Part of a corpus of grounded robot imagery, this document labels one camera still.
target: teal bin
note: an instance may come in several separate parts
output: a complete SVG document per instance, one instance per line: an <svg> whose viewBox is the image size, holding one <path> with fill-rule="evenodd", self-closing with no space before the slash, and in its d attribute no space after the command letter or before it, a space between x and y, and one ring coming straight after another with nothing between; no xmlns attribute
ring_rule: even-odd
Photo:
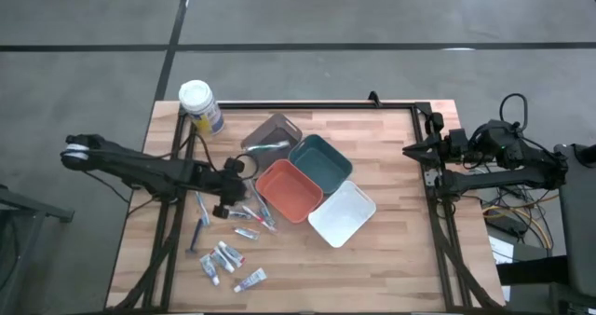
<svg viewBox="0 0 596 315"><path fill-rule="evenodd" d="M298 170L332 194L352 172L352 163L317 134L307 136L288 156Z"/></svg>

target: concrete floor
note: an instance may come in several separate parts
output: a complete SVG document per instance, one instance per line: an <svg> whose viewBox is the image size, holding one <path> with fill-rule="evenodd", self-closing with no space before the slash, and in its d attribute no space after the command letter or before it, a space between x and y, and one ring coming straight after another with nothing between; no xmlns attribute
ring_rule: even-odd
<svg viewBox="0 0 596 315"><path fill-rule="evenodd" d="M0 0L0 45L167 44L179 0ZM596 41L593 0L189 0L181 43ZM126 207L59 161L67 134L142 148L162 52L0 52L0 183L76 210L48 220L24 314L102 308ZM189 79L220 100L456 99L470 131L501 99L530 101L527 136L596 143L596 50L178 53L166 99ZM514 104L508 118L520 111ZM116 179L108 179L117 184ZM117 187L122 193L126 188ZM557 201L545 204L564 253Z"/></svg>

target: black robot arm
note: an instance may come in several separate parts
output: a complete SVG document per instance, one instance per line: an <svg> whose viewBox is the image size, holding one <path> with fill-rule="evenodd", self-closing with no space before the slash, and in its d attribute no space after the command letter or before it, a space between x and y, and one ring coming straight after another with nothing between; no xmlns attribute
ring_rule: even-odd
<svg viewBox="0 0 596 315"><path fill-rule="evenodd" d="M180 189L218 195L220 205L213 210L217 217L226 218L225 206L243 200L246 193L238 175L244 171L244 163L237 159L229 158L218 171L203 161L149 156L97 134L69 135L66 143L61 162L70 170L104 171L131 188L144 187L154 198L164 201L175 200Z"/></svg>
<svg viewBox="0 0 596 315"><path fill-rule="evenodd" d="M435 199L458 200L470 189L503 185L555 189L564 184L565 157L524 138L519 123L490 120L478 127L470 139L463 129L450 130L449 135L441 137L442 114L433 113L425 124L427 138L404 147L403 154L420 162L427 173L436 173ZM475 168L491 161L505 171L464 174L445 168L446 163L469 163L470 168Z"/></svg>

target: wooden table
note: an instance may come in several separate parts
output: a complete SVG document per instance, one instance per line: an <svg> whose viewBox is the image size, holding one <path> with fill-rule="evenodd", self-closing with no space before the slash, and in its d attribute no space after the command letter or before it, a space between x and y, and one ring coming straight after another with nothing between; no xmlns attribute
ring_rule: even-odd
<svg viewBox="0 0 596 315"><path fill-rule="evenodd" d="M431 101L443 113L445 131L459 128L454 101ZM156 103L144 152L164 154L171 141L178 102ZM207 139L216 166L240 153L240 141L275 110L225 110L225 129ZM278 212L278 234L256 222L211 217L201 231L198 255L188 255L200 210L189 193L183 217L170 311L422 311L443 310L439 270L428 222L427 203L419 165L401 154L414 143L409 111L402 110L284 110L304 133L316 133L351 160L349 180L377 206L376 214L342 247L333 249L307 222L293 225ZM195 158L205 159L201 144ZM204 195L208 211L217 197ZM134 195L131 207L148 194ZM151 254L158 203L135 212L126 222L107 306L117 304L146 269ZM481 209L474 199L457 203L455 215L466 265L490 296L504 304ZM258 241L235 234L233 226L260 230ZM198 258L219 240L239 249L247 263L233 274L218 268L220 286L204 274ZM262 267L268 279L235 294L232 288ZM454 294L458 294L450 269ZM162 286L156 286L161 293Z"/></svg>

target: white bin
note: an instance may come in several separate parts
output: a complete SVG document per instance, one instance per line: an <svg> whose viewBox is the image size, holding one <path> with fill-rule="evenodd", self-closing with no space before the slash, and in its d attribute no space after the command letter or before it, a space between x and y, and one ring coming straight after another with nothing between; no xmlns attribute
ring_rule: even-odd
<svg viewBox="0 0 596 315"><path fill-rule="evenodd" d="M376 212L376 204L351 181L308 215L308 222L334 248L341 247Z"/></svg>

